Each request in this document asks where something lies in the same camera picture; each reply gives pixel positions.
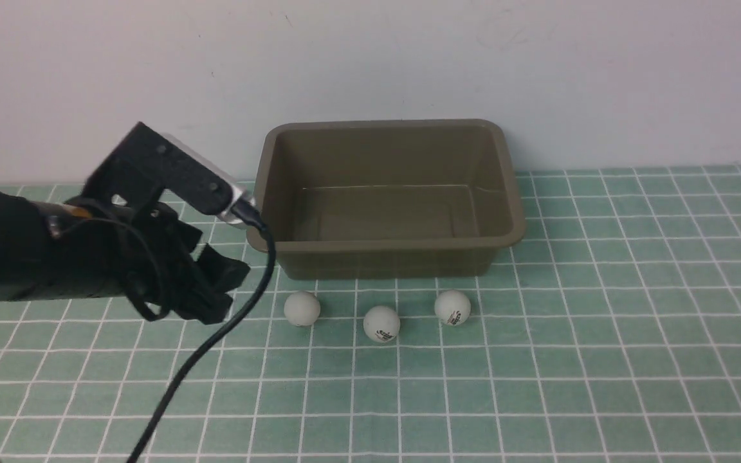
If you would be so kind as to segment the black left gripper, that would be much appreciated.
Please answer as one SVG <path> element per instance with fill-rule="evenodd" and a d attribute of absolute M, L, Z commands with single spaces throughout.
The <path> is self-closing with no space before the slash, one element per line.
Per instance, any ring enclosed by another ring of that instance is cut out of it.
<path fill-rule="evenodd" d="M 203 247 L 202 237 L 161 202 L 171 192 L 195 211 L 215 217 L 223 194 L 208 188 L 213 173 L 142 122 L 123 137 L 88 177 L 80 193 L 82 207 L 106 219 L 114 229 L 118 281 L 144 319 L 176 313 L 203 325 L 223 322 L 234 302 L 229 292 L 241 287 L 249 264 Z"/>

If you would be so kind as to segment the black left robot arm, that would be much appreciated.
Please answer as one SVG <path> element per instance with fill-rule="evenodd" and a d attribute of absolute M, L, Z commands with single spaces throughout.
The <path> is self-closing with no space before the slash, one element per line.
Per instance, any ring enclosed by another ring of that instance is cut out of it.
<path fill-rule="evenodd" d="M 144 320 L 224 319 L 249 266 L 211 246 L 163 203 L 260 228 L 251 194 L 196 152 L 137 123 L 63 203 L 0 191 L 0 302 L 124 296 Z"/>

